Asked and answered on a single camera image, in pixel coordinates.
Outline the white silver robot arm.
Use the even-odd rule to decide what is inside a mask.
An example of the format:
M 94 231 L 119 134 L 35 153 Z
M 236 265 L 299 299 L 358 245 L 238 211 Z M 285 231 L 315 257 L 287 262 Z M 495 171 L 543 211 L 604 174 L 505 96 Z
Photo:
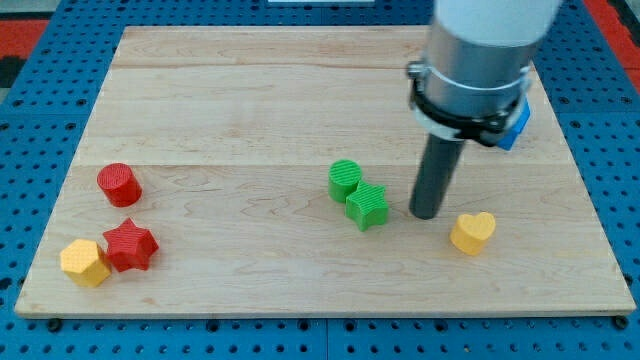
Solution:
M 410 107 L 430 134 L 492 147 L 517 123 L 530 62 L 561 0 L 438 0 L 426 46 L 407 66 Z

